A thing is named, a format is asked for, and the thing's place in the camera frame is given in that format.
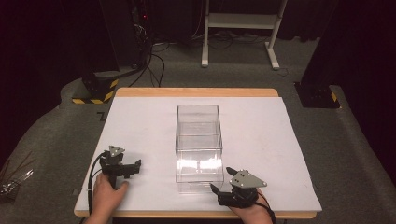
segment table edge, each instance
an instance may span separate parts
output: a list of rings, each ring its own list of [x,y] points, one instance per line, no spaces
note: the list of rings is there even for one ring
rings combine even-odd
[[[296,212],[275,212],[276,218],[280,219],[309,219],[314,218],[317,212],[296,211]],[[88,217],[88,211],[75,210],[77,217]],[[143,218],[218,218],[237,219],[232,211],[115,211],[113,217],[143,217]]]
[[[116,97],[278,97],[275,89],[259,88],[119,88]]]

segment wrist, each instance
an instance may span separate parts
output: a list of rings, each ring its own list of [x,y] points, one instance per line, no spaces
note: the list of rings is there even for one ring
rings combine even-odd
[[[252,216],[245,216],[242,221],[244,224],[273,224],[267,211],[262,211]]]
[[[90,216],[87,218],[85,224],[107,224],[108,220],[110,219],[110,215],[107,213],[100,213],[100,212],[92,212]]]

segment metal gripper jaw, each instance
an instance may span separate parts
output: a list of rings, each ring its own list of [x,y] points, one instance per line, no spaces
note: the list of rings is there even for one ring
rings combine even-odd
[[[267,183],[259,179],[257,176],[249,173],[247,170],[235,171],[235,169],[227,167],[227,172],[233,175],[230,184],[240,189],[253,189],[267,187]]]
[[[213,192],[213,193],[215,193],[215,194],[219,195],[219,193],[220,193],[220,190],[219,190],[219,188],[218,188],[218,187],[216,187],[216,186],[214,186],[214,185],[210,184],[210,188],[212,188],[212,192]]]

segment gray carpet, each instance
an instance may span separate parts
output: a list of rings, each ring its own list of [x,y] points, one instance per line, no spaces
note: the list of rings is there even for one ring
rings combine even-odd
[[[223,42],[211,41],[221,48]],[[209,66],[201,67],[201,48],[156,46],[165,62],[163,87],[274,88],[283,97],[304,154],[323,211],[309,220],[288,223],[396,223],[396,189],[375,157],[354,119],[343,91],[331,86],[342,108],[303,108],[293,87],[300,81],[317,41],[277,40],[276,56],[282,69],[272,70],[258,44],[234,43],[227,49],[209,49]],[[152,58],[158,76],[161,62]],[[137,75],[122,78],[128,86]],[[62,103],[41,117],[10,156],[13,170],[29,154],[35,160],[17,173],[34,168],[13,203],[0,204],[0,223],[79,223],[73,213],[78,192],[105,122],[98,112],[106,105],[74,105],[71,98],[80,80],[66,85]],[[135,83],[150,87],[149,73]]]

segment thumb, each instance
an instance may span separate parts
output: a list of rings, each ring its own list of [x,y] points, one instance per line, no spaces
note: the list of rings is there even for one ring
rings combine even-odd
[[[125,195],[126,191],[128,190],[128,187],[129,187],[128,181],[122,182],[120,188],[117,189],[117,194],[119,195],[119,197],[123,197]]]

